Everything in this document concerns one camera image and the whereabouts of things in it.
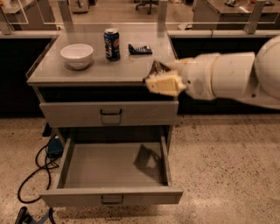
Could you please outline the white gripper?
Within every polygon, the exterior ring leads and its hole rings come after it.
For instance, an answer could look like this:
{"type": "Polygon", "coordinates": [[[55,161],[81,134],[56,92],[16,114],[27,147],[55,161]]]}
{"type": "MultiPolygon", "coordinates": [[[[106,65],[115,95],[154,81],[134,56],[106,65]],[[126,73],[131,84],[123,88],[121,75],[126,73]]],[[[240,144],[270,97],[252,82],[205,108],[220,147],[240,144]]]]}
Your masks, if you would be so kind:
{"type": "Polygon", "coordinates": [[[218,53],[209,53],[195,58],[175,59],[167,66],[171,70],[183,69],[182,77],[177,73],[153,74],[144,79],[145,86],[154,94],[177,97],[186,91],[195,100],[211,101],[215,99],[212,90],[213,68],[219,56],[218,53]]]}

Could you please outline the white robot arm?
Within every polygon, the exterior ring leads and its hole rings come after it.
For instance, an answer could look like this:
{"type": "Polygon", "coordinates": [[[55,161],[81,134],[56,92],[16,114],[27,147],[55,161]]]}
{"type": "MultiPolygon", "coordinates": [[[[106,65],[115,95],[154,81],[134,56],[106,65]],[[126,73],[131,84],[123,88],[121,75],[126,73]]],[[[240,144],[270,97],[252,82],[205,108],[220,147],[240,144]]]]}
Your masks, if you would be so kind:
{"type": "Polygon", "coordinates": [[[194,100],[231,99],[268,109],[280,109],[280,37],[259,52],[204,53],[163,64],[154,61],[143,79],[154,94],[194,100]]]}

